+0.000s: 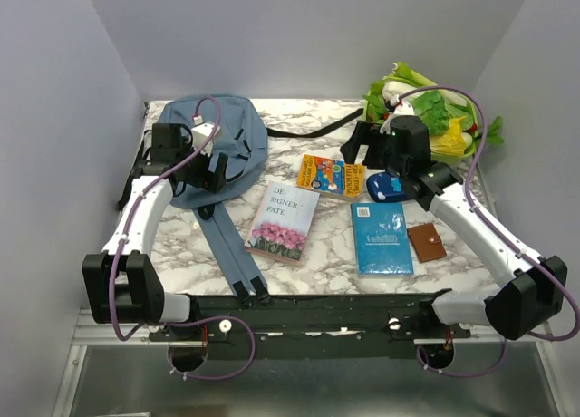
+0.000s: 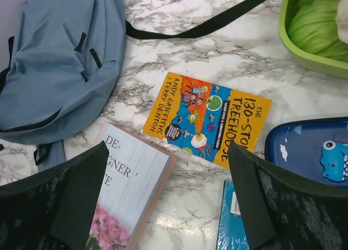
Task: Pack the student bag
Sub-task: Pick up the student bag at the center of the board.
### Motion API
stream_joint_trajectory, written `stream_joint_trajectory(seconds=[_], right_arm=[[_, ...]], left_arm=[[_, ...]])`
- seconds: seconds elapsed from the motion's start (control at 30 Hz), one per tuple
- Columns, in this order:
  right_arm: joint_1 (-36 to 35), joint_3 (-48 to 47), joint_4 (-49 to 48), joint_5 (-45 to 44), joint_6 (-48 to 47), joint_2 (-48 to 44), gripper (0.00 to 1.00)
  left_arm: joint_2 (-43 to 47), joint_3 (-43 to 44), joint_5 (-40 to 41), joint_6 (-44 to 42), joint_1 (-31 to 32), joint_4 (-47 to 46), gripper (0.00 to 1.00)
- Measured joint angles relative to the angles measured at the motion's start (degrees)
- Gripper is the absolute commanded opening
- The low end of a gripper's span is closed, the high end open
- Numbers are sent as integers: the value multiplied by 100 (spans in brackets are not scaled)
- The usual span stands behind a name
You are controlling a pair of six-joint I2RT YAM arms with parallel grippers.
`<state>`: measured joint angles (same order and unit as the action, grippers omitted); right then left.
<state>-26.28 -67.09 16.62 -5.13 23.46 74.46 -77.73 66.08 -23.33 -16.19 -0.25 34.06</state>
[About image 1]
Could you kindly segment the blue student backpack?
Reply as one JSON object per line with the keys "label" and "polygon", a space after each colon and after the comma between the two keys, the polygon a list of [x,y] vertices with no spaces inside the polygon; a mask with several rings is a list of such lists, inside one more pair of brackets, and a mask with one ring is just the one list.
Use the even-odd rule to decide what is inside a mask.
{"label": "blue student backpack", "polygon": [[201,228],[232,292],[241,304],[255,293],[268,304],[267,283],[226,212],[224,203],[249,190],[266,165],[271,138],[296,133],[265,126],[253,103],[233,95],[189,96],[169,102],[141,145],[118,208],[121,231],[112,240],[108,286],[134,252],[148,255],[159,224],[148,210],[161,193],[182,197]]}

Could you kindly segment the brown leather wallet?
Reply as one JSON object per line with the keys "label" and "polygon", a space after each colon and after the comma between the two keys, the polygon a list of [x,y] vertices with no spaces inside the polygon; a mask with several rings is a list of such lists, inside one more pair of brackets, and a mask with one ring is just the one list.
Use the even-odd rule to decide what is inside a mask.
{"label": "brown leather wallet", "polygon": [[409,228],[408,237],[420,263],[439,260],[447,255],[440,235],[432,223]]}

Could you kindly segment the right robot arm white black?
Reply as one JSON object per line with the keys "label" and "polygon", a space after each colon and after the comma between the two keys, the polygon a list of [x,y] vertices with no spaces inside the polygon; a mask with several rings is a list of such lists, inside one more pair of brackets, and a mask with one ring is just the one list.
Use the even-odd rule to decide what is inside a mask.
{"label": "right robot arm white black", "polygon": [[493,327],[508,340],[532,334],[558,314],[566,297],[566,263],[544,257],[511,234],[469,193],[467,181],[444,162],[431,157],[428,128],[415,115],[394,115],[387,131],[358,121],[341,147],[354,162],[367,146],[364,165],[397,177],[403,191],[447,224],[476,254],[494,277],[497,292],[447,290],[417,314],[417,326],[435,337],[452,324]]}

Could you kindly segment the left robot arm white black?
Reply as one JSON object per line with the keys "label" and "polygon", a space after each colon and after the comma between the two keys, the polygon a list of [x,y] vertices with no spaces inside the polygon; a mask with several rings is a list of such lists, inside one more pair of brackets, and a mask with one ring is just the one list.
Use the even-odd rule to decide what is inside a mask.
{"label": "left robot arm white black", "polygon": [[123,342],[147,325],[169,324],[182,340],[200,331],[193,297],[166,292],[150,255],[160,219],[178,186],[217,193],[225,185],[227,156],[219,154],[217,166],[210,166],[219,130],[218,122],[202,121],[200,116],[195,116],[192,128],[154,124],[150,155],[135,162],[116,229],[100,253],[82,262],[93,320],[111,325]]}

